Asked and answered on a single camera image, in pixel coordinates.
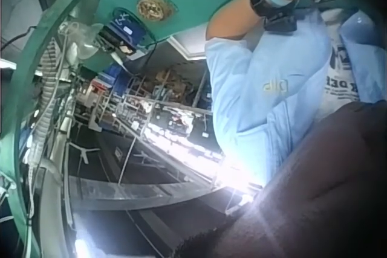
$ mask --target metal frame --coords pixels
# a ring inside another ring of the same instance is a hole
[[[41,56],[57,28],[80,0],[57,0],[42,16],[37,29],[31,34],[21,52],[16,71],[10,83],[10,94],[5,98],[2,115],[2,132],[0,139],[1,173],[17,185],[9,191],[8,203],[19,235],[26,243],[27,209],[22,195],[19,172],[19,136],[23,118],[25,100],[28,98],[27,86],[32,82]],[[32,257],[40,257],[41,251],[35,236],[32,237]]]

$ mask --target black watch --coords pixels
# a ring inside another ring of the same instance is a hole
[[[291,33],[297,30],[294,9],[297,1],[293,0],[283,7],[274,7],[266,0],[250,0],[254,12],[264,18],[266,31],[274,33]]]

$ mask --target person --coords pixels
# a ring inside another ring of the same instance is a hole
[[[387,102],[319,122],[239,217],[173,258],[387,257]]]
[[[305,134],[353,102],[386,98],[386,51],[362,11],[295,10],[294,32],[244,36],[297,0],[233,0],[207,26],[206,56],[216,139],[265,186]]]

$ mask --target green metal frame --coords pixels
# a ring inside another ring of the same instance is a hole
[[[57,0],[42,16],[37,29],[34,30],[21,52],[16,71],[13,74],[10,90],[4,103],[2,113],[2,132],[0,135],[0,174],[16,185],[9,191],[8,203],[18,232],[25,242],[27,237],[27,209],[23,199],[19,173],[19,136],[20,126],[28,98],[28,86],[41,56],[58,26],[69,12],[81,0]],[[32,257],[40,257],[36,237],[32,237]]]

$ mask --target shirt sleeve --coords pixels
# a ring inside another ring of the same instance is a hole
[[[226,136],[222,135],[237,127],[240,111],[238,100],[252,52],[245,40],[214,38],[206,44],[206,57],[212,87],[214,129],[219,144],[223,146],[221,139]]]

